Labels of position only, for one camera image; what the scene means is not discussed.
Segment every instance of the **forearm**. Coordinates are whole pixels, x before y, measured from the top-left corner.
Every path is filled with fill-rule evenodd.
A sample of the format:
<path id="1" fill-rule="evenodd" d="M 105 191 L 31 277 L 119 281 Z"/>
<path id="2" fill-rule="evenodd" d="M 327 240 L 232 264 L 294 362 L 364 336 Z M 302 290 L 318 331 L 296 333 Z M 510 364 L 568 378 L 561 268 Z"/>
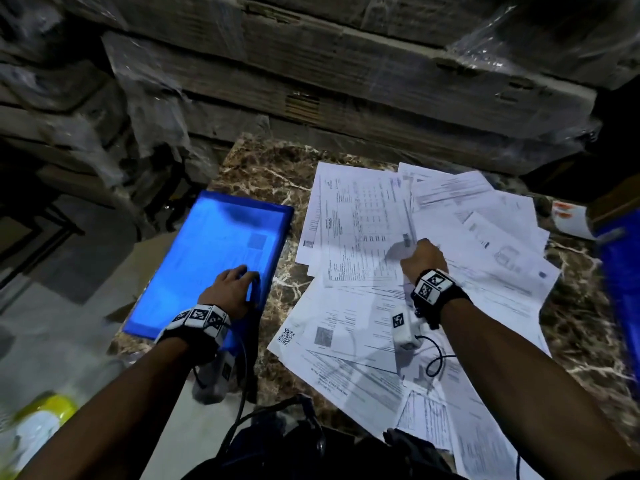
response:
<path id="1" fill-rule="evenodd" d="M 528 340 L 464 299 L 444 306 L 442 327 L 502 430 L 546 474 L 604 480 L 640 468 L 591 396 Z M 583 461 L 585 456 L 598 461 Z"/>
<path id="2" fill-rule="evenodd" d="M 120 472 L 120 478 L 138 477 L 153 453 L 189 370 L 186 342 L 160 342 L 60 428 L 20 478 L 94 478 L 107 467 L 126 470 Z"/>

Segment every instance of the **blue container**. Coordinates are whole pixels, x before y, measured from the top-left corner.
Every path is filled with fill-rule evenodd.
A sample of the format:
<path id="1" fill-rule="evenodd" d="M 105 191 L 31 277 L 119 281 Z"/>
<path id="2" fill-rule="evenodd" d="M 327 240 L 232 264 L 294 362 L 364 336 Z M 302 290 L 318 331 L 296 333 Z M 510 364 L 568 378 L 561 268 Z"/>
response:
<path id="1" fill-rule="evenodd" d="M 293 208 L 286 205 L 200 193 L 124 331 L 155 339 L 174 316 L 197 303 L 217 275 L 241 264 L 260 273 L 260 287 L 252 285 L 247 297 L 257 301 L 260 313 L 292 217 Z M 236 327 L 240 331 L 243 324 Z M 225 348 L 234 348 L 233 342 L 234 334 L 227 334 Z"/>
<path id="2" fill-rule="evenodd" d="M 640 383 L 640 209 L 599 228 L 596 236 L 614 312 Z"/>

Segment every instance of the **hand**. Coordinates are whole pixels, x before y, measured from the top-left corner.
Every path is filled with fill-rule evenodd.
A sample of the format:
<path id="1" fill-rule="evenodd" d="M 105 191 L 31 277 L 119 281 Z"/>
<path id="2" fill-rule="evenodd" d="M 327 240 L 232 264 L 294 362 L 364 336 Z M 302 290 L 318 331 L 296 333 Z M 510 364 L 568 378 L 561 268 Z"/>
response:
<path id="1" fill-rule="evenodd" d="M 400 266 L 402 266 L 404 275 L 413 284 L 418 281 L 420 273 L 425 269 L 441 269 L 447 273 L 449 272 L 444 255 L 428 239 L 418 241 L 418 246 L 413 255 L 410 258 L 401 259 Z"/>
<path id="2" fill-rule="evenodd" d="M 254 303 L 246 301 L 246 293 L 251 282 L 259 276 L 255 271 L 247 272 L 244 264 L 223 271 L 216 281 L 202 292 L 198 298 L 198 304 L 219 306 L 231 320 L 240 320 L 255 306 Z"/>

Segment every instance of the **wrist strap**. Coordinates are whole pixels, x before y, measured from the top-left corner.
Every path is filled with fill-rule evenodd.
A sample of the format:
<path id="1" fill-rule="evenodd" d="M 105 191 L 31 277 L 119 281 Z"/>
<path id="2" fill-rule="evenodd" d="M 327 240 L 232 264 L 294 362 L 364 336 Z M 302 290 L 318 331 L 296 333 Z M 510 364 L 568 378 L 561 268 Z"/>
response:
<path id="1" fill-rule="evenodd" d="M 452 299 L 468 297 L 459 284 L 441 269 L 427 269 L 420 273 L 411 293 L 416 316 L 423 317 L 429 328 L 440 328 L 442 308 Z"/>
<path id="2" fill-rule="evenodd" d="M 156 343 L 169 337 L 179 337 L 193 349 L 196 363 L 213 360 L 218 348 L 225 341 L 229 315 L 215 305 L 196 305 L 180 312 L 156 338 Z"/>

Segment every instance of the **brown marble tabletop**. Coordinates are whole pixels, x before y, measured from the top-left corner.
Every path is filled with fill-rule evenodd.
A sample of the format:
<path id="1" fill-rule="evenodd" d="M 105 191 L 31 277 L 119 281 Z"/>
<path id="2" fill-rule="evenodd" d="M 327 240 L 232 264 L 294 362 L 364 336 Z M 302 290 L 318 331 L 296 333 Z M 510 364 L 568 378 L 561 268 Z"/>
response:
<path id="1" fill-rule="evenodd" d="M 377 169 L 395 170 L 397 167 L 352 155 L 245 138 L 236 142 L 220 169 L 219 178 L 209 189 L 295 208 L 260 323 L 255 364 L 259 378 L 258 403 L 273 404 L 295 392 L 304 392 L 313 397 L 322 423 L 359 433 L 360 428 L 351 419 L 284 368 L 266 349 L 311 281 L 307 266 L 296 264 L 294 259 L 318 161 Z M 496 188 L 526 192 L 518 179 L 494 175 L 488 175 L 488 178 Z M 603 289 L 600 261 L 595 257 L 593 243 L 556 233 L 548 218 L 550 200 L 543 196 L 533 197 L 539 225 L 551 231 L 547 259 L 561 269 L 560 278 L 540 314 L 551 354 L 595 398 L 610 421 L 637 449 L 640 408 L 630 393 L 634 384 L 625 360 L 626 350 Z M 120 353 L 145 351 L 149 347 L 148 342 L 122 332 L 114 340 L 114 349 Z"/>

